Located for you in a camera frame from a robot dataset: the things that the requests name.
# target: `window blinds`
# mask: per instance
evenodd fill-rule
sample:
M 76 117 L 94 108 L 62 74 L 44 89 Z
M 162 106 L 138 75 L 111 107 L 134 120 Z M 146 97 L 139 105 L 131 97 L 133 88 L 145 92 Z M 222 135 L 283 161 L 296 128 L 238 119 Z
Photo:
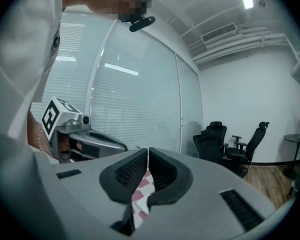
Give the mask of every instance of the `window blinds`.
M 199 78 L 179 56 L 176 56 L 181 94 L 181 153 L 198 155 L 193 136 L 202 131 L 202 103 Z
M 42 103 L 33 103 L 31 112 L 40 122 L 52 96 L 72 103 L 84 112 L 90 73 L 112 20 L 94 15 L 64 13 L 60 46 L 43 94 Z
M 180 150 L 180 92 L 175 54 L 143 31 L 117 23 L 96 72 L 92 128 L 128 148 Z

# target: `white sleeve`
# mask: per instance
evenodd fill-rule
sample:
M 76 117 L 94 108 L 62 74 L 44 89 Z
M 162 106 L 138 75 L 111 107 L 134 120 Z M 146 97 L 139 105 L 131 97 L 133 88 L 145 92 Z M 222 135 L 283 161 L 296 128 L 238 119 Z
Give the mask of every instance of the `white sleeve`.
M 31 101 L 48 78 L 61 17 L 62 0 L 15 0 L 2 17 L 0 134 L 24 140 Z
M 41 77 L 41 80 L 39 82 L 39 85 L 36 88 L 36 91 L 34 93 L 34 96 L 32 98 L 32 102 L 37 102 L 37 103 L 41 103 L 42 99 L 44 97 L 44 92 L 45 92 L 45 88 L 46 88 L 46 84 L 47 84 L 47 80 L 50 74 L 50 71 L 54 65 L 54 62 L 56 61 L 56 58 L 58 56 L 58 51 L 59 51 L 59 46 L 57 47 L 57 49 L 53 52 L 51 51 L 52 56 L 50 57 L 48 64 L 46 65 L 46 68 L 43 72 L 43 75 Z

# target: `white ceiling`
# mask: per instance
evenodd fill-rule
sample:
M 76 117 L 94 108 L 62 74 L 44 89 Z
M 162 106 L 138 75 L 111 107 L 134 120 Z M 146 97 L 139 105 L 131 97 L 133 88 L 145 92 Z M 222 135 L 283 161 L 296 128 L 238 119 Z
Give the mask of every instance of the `white ceiling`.
M 261 8 L 259 1 L 253 0 L 253 8 L 246 10 L 243 0 L 152 0 L 150 11 L 180 34 L 192 56 L 207 51 L 202 35 L 230 23 L 237 26 L 251 23 L 255 27 L 267 27 L 274 34 L 285 33 L 298 46 L 296 36 L 299 36 L 293 20 L 280 2 L 264 0 L 265 8 Z

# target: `table leg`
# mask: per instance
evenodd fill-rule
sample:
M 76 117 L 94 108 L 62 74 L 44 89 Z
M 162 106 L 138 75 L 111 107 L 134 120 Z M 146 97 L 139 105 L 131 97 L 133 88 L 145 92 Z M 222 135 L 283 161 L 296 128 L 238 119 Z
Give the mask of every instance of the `table leg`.
M 291 180 L 294 180 L 297 177 L 297 173 L 294 170 L 294 168 L 295 168 L 295 162 L 296 162 L 296 159 L 297 159 L 299 147 L 300 147 L 300 143 L 297 143 L 296 144 L 296 152 L 295 152 L 294 160 L 293 160 L 292 165 L 290 166 L 290 168 L 283 169 L 283 171 L 282 171 L 283 175 L 286 176 L 287 178 L 291 179 Z

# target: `pink checkered cloth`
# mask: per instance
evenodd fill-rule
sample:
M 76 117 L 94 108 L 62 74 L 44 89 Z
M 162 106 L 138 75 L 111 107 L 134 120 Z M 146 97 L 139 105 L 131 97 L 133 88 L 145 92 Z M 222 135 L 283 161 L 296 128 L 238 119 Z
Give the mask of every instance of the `pink checkered cloth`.
M 136 201 L 153 192 L 155 192 L 154 179 L 148 169 L 132 196 L 133 220 L 136 229 L 141 226 L 147 217 L 147 215 L 137 207 Z

